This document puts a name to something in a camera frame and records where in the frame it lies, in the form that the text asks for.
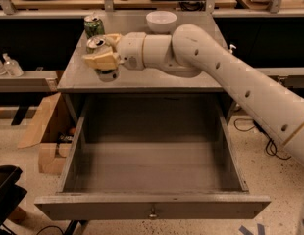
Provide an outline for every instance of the wooden drawer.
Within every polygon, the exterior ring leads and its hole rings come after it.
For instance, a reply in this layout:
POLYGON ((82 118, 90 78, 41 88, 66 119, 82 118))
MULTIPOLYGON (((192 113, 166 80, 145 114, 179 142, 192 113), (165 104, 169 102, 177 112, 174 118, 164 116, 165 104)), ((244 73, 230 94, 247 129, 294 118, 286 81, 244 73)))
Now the wooden drawer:
POLYGON ((216 94, 89 95, 51 219, 253 218, 216 94))

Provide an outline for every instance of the soda can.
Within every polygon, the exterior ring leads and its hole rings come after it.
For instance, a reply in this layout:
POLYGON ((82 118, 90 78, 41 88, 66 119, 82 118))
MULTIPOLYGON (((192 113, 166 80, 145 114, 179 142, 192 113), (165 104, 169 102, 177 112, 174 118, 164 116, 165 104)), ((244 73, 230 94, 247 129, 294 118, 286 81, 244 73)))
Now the soda can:
POLYGON ((97 14, 93 13, 84 18, 84 31, 87 39, 95 35, 105 34, 103 22, 97 14))
POLYGON ((105 44, 103 35, 94 35, 90 37, 86 42, 86 53, 94 53, 97 48, 100 48, 105 44))

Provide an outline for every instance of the bowl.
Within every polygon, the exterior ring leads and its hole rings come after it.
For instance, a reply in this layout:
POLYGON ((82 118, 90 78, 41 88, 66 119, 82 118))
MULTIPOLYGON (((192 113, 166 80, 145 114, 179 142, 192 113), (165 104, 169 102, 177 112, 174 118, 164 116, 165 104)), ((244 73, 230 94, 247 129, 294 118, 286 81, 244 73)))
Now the bowl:
POLYGON ((177 16, 172 12, 155 11, 146 16, 149 28, 157 34, 171 32, 176 26, 177 16))

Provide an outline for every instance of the cardboard box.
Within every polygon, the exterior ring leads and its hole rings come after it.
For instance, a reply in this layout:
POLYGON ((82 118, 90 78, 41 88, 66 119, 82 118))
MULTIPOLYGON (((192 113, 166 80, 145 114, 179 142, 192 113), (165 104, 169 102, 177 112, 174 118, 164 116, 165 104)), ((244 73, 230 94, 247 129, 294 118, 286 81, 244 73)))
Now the cardboard box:
POLYGON ((57 144, 60 133, 73 127, 73 120, 61 93, 42 99, 18 148, 39 144, 39 172, 61 174, 71 144, 57 144))

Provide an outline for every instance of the concrete floor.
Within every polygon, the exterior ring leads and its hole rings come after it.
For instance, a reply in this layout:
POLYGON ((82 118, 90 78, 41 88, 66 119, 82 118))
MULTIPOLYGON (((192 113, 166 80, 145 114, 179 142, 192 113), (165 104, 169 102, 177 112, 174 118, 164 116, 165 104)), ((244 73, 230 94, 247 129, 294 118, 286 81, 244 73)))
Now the concrete floor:
MULTIPOLYGON (((243 225, 253 234, 258 234, 257 224, 265 226, 266 235, 296 234, 299 214, 304 193, 304 168, 294 159, 281 161, 269 157, 264 152, 267 138, 257 129, 239 132, 233 126, 234 116, 229 125, 229 132, 237 159, 251 194, 268 195, 272 202, 254 219, 244 220, 121 220, 89 221, 78 226, 75 235, 133 235, 133 234, 242 234, 243 225)), ((26 220, 16 225, 7 220, 5 224, 19 235, 34 235, 47 225, 57 225, 66 229, 68 221, 52 221, 35 205, 37 196, 52 195, 55 192, 58 176, 38 172, 38 146, 18 150, 17 144, 29 124, 24 119, 19 126, 10 126, 10 119, 0 119, 0 165, 17 165, 23 170, 18 184, 28 191, 20 206, 27 212, 26 220)), ((246 121, 240 127, 252 126, 246 121)), ((56 229, 48 229, 41 235, 61 234, 56 229)))

